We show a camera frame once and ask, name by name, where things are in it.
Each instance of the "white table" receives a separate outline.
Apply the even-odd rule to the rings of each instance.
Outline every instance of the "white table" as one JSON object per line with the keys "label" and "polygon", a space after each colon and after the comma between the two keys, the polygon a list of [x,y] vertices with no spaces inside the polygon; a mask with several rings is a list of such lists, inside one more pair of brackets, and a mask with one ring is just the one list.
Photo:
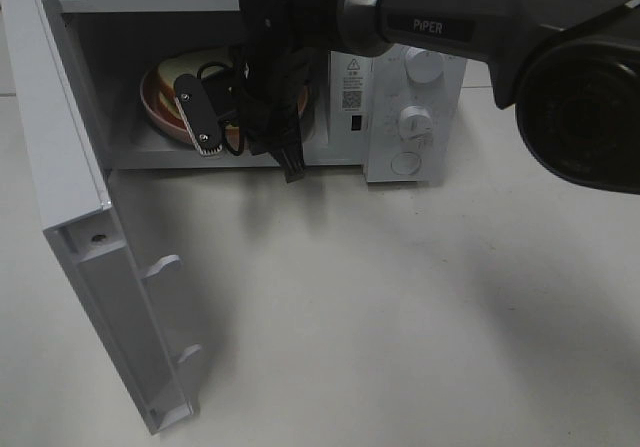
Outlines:
{"label": "white table", "polygon": [[467,85],[441,187],[116,174],[210,346],[200,415],[156,437],[40,233],[0,89],[0,445],[637,446],[640,197],[548,174]]}

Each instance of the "microwave door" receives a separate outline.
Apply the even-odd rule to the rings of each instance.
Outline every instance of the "microwave door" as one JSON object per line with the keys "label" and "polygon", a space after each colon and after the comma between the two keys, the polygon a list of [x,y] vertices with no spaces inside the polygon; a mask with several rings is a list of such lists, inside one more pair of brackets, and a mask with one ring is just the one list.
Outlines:
{"label": "microwave door", "polygon": [[69,39],[59,3],[0,1],[44,236],[144,422],[157,432],[194,412],[180,368],[199,346],[170,351],[148,292],[150,279],[161,281],[179,258],[136,263],[105,176],[108,152],[95,137],[95,106],[77,84],[85,67],[62,61],[73,56],[61,57]]}

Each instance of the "black cable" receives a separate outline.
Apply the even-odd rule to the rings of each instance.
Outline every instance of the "black cable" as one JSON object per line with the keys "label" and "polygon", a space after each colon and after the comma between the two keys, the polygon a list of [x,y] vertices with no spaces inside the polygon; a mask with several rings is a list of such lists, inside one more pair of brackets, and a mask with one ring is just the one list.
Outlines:
{"label": "black cable", "polygon": [[229,139],[227,139],[227,128],[224,127],[222,130],[222,145],[227,151],[233,155],[234,157],[240,157],[244,153],[244,134],[242,130],[238,131],[238,150],[234,149],[229,143]]}
{"label": "black cable", "polygon": [[210,69],[211,67],[220,67],[222,70],[232,70],[231,67],[229,67],[227,64],[224,64],[222,62],[212,61],[212,62],[207,62],[206,64],[203,64],[198,69],[198,74],[196,75],[196,77],[202,80],[202,74],[204,74],[204,72],[207,69]]}

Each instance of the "white microwave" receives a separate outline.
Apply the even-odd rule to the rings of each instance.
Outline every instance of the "white microwave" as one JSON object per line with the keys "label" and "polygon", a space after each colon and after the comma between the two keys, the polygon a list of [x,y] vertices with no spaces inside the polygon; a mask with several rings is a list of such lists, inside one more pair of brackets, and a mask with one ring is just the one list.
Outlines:
{"label": "white microwave", "polygon": [[[266,155],[201,157],[156,129],[139,98],[163,58],[241,42],[238,0],[0,1],[44,234],[155,433],[193,415],[183,367],[207,346],[168,342],[146,285],[180,258],[137,264],[109,173],[276,166]],[[465,66],[400,45],[373,59],[319,55],[302,120],[307,164],[361,165],[368,182],[441,182]]]}

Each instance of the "warning label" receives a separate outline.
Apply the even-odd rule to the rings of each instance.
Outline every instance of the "warning label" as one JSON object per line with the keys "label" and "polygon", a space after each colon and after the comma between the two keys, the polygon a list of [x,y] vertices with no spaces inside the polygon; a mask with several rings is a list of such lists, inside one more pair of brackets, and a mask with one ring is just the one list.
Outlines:
{"label": "warning label", "polygon": [[332,104],[341,112],[364,115],[371,101],[373,60],[337,52],[331,55]]}
{"label": "warning label", "polygon": [[358,63],[358,59],[353,59],[347,67],[347,70],[360,70],[360,64]]}

